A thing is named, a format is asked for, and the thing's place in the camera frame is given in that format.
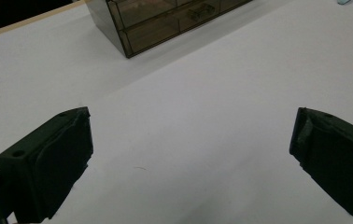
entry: white tabletop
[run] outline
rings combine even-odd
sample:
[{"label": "white tabletop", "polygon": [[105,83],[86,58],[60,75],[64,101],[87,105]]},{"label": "white tabletop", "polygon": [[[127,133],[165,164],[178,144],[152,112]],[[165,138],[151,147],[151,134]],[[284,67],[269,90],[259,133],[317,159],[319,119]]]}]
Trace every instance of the white tabletop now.
[{"label": "white tabletop", "polygon": [[94,154],[44,223],[353,223],[289,154],[353,124],[353,1],[255,0],[130,60],[86,6],[0,35],[0,153],[87,105]]}]

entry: transparent drawer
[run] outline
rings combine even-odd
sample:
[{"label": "transparent drawer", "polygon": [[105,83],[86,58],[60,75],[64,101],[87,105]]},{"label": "transparent drawer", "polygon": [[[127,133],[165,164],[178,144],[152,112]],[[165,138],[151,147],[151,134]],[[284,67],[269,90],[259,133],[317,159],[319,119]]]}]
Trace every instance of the transparent drawer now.
[{"label": "transparent drawer", "polygon": [[98,28],[131,58],[249,1],[88,0],[87,4]]},{"label": "transparent drawer", "polygon": [[132,52],[146,49],[179,33],[178,21],[173,17],[162,17],[139,24],[123,31]]},{"label": "transparent drawer", "polygon": [[176,0],[114,0],[124,27],[130,27],[177,7]]},{"label": "transparent drawer", "polygon": [[215,18],[218,14],[219,0],[206,0],[185,5],[174,16],[179,20],[180,31],[184,31],[199,23]]}]

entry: brown translucent plastic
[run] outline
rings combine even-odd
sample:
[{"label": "brown translucent plastic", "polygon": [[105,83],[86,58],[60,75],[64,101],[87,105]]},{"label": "brown translucent plastic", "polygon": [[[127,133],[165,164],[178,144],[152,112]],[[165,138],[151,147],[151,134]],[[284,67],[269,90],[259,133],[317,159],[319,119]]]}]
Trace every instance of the brown translucent plastic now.
[{"label": "brown translucent plastic", "polygon": [[98,28],[127,58],[251,0],[90,0]]}]

